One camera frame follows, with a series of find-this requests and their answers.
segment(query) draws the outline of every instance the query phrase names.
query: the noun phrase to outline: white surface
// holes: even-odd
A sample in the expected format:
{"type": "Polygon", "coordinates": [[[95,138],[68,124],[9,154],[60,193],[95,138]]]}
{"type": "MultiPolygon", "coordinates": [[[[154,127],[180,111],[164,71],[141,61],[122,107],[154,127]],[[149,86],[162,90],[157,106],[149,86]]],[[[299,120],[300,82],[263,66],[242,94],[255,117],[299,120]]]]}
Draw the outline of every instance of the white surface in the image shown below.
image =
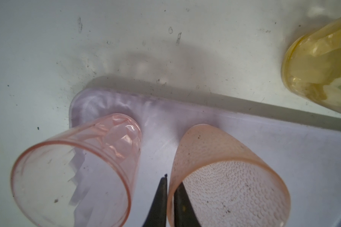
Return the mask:
{"type": "Polygon", "coordinates": [[[341,130],[340,114],[280,79],[288,44],[339,16],[341,0],[0,0],[0,226],[28,226],[11,199],[11,166],[68,128],[85,86],[341,130]]]}
{"type": "Polygon", "coordinates": [[[111,113],[134,118],[143,135],[126,227],[143,224],[179,140],[197,124],[231,134],[282,177],[292,203],[286,227],[332,227],[341,216],[341,132],[105,89],[82,91],[70,109],[73,126],[111,113]]]}

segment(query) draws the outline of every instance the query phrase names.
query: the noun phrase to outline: cup rim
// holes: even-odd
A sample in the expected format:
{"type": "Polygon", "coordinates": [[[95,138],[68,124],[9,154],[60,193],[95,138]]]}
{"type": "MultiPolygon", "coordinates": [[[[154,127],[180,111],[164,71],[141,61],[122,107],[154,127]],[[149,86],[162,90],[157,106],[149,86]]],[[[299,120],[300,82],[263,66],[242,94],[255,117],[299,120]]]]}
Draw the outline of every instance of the cup rim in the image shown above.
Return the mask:
{"type": "Polygon", "coordinates": [[[282,61],[282,67],[281,67],[281,78],[284,86],[292,93],[295,93],[295,91],[292,89],[292,87],[287,83],[287,71],[289,69],[289,62],[291,61],[291,56],[294,53],[295,49],[297,48],[297,45],[300,44],[301,41],[303,41],[306,37],[308,37],[309,34],[305,34],[301,37],[299,37],[296,41],[294,41],[291,46],[288,48],[286,53],[284,54],[284,59],[282,61]]]}
{"type": "Polygon", "coordinates": [[[28,149],[26,149],[23,153],[21,153],[20,156],[14,162],[14,165],[13,165],[12,170],[10,172],[10,189],[11,189],[11,192],[13,194],[13,198],[14,198],[16,205],[19,207],[20,211],[27,217],[27,219],[29,219],[33,224],[35,224],[35,225],[37,224],[34,220],[32,220],[32,218],[22,208],[21,204],[17,200],[17,197],[15,195],[15,190],[14,190],[15,171],[16,171],[16,168],[17,168],[19,162],[28,153],[34,151],[37,148],[40,148],[43,146],[48,146],[48,145],[68,145],[68,146],[73,146],[76,148],[86,150],[86,151],[91,152],[92,154],[96,155],[100,159],[102,159],[105,163],[107,163],[116,172],[116,174],[118,175],[118,177],[122,181],[124,188],[126,190],[126,194],[127,194],[127,209],[126,209],[126,212],[124,213],[124,215],[119,218],[119,220],[123,219],[123,221],[120,223],[120,225],[118,227],[123,226],[125,224],[125,222],[127,221],[127,218],[129,217],[130,208],[131,208],[131,192],[130,192],[130,186],[129,186],[130,182],[128,181],[128,179],[126,177],[125,172],[123,171],[123,169],[118,164],[116,164],[116,162],[110,156],[107,156],[104,152],[100,151],[96,147],[91,146],[90,144],[86,144],[86,145],[80,144],[80,143],[78,143],[78,141],[74,141],[71,139],[56,139],[56,140],[49,140],[49,141],[43,141],[43,142],[37,143],[37,144],[29,147],[28,149]]]}
{"type": "Polygon", "coordinates": [[[183,182],[183,180],[186,179],[189,175],[191,175],[191,173],[195,172],[196,170],[198,170],[204,166],[208,166],[208,165],[211,165],[211,164],[214,164],[217,162],[232,162],[232,161],[245,162],[245,163],[248,163],[251,165],[258,166],[259,168],[262,168],[266,172],[273,175],[273,177],[275,177],[276,180],[279,183],[281,183],[282,191],[285,193],[286,198],[287,198],[287,203],[289,205],[289,211],[288,211],[288,214],[286,216],[286,221],[289,219],[289,215],[291,213],[291,195],[290,195],[289,190],[288,190],[285,182],[283,181],[283,179],[272,168],[270,168],[266,164],[260,163],[258,161],[254,161],[254,160],[249,159],[249,158],[227,158],[227,159],[221,159],[220,158],[220,159],[213,160],[212,162],[203,162],[203,163],[198,164],[193,171],[183,174],[182,177],[180,177],[181,180],[175,181],[174,185],[176,185],[177,187],[172,187],[172,190],[169,187],[168,199],[167,199],[167,217],[168,217],[168,223],[171,227],[174,227],[174,221],[171,220],[171,217],[170,217],[170,215],[174,212],[172,209],[173,208],[173,196],[174,196],[174,193],[176,192],[178,186],[183,182]]]}

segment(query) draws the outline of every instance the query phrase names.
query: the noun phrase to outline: clear plastic cup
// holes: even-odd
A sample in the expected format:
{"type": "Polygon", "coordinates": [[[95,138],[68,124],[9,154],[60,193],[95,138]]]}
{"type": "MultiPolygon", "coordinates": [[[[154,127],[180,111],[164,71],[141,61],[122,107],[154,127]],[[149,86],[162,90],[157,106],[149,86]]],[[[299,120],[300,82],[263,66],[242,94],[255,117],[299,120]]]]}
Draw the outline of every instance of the clear plastic cup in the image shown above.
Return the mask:
{"type": "Polygon", "coordinates": [[[283,180],[244,144],[210,125],[192,127],[178,146],[167,201],[172,227],[173,195],[181,182],[202,227],[282,227],[291,209],[283,180]]]}
{"type": "Polygon", "coordinates": [[[130,212],[140,142],[138,124],[112,114],[38,143],[13,166],[15,202],[38,226],[122,226],[130,212]]]}

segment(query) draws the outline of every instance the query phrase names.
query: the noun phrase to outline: white table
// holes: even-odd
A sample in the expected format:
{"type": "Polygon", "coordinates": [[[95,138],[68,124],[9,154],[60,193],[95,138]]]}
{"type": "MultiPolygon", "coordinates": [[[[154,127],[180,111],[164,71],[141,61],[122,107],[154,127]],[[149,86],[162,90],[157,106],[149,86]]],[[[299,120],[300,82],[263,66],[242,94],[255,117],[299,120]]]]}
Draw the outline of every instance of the white table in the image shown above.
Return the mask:
{"type": "Polygon", "coordinates": [[[11,166],[68,128],[85,87],[341,130],[341,114],[280,79],[289,43],[339,16],[341,0],[1,0],[0,227],[30,226],[11,198],[11,166]]]}

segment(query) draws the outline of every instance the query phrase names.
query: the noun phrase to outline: dirt speck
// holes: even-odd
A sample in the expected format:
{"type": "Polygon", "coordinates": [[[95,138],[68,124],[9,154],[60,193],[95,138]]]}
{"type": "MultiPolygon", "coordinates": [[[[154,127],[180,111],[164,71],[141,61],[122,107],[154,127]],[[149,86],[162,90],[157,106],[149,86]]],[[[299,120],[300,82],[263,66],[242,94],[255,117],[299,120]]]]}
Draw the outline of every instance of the dirt speck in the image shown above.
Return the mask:
{"type": "Polygon", "coordinates": [[[271,30],[266,30],[266,29],[263,29],[263,28],[260,28],[259,31],[265,32],[265,33],[270,33],[271,32],[271,30]]]}
{"type": "Polygon", "coordinates": [[[78,33],[81,33],[81,32],[82,32],[81,17],[78,17],[78,19],[77,19],[77,24],[78,24],[78,33]]]}
{"type": "Polygon", "coordinates": [[[178,34],[177,41],[176,41],[176,46],[178,46],[178,45],[179,45],[179,42],[181,41],[181,34],[182,34],[182,32],[180,32],[180,33],[178,34]]]}

